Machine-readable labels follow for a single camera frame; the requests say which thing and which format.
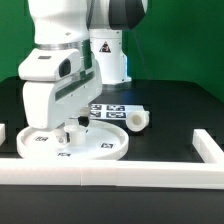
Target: white cylinder object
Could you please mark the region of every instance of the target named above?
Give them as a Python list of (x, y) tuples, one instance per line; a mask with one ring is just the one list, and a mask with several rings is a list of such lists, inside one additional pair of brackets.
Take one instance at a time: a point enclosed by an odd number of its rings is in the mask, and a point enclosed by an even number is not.
[(126, 125), (134, 132), (143, 130), (149, 124), (148, 111), (133, 111), (127, 115)]
[(77, 146), (86, 142), (86, 128), (81, 125), (66, 125), (65, 132), (69, 134), (69, 145)]

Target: black table surface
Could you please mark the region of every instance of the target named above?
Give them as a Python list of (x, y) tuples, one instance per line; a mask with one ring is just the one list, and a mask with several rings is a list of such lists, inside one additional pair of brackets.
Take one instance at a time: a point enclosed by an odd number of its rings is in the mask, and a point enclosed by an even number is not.
[[(22, 87), (0, 83), (0, 123), (7, 139), (1, 158), (20, 158), (16, 135), (27, 126)], [(200, 86), (182, 81), (134, 81), (104, 90), (93, 103), (143, 105), (150, 125), (129, 134), (122, 160), (202, 163), (192, 147), (193, 130), (206, 129), (222, 148), (224, 104)], [(102, 186), (0, 186), (1, 223), (223, 223), (224, 191)]]

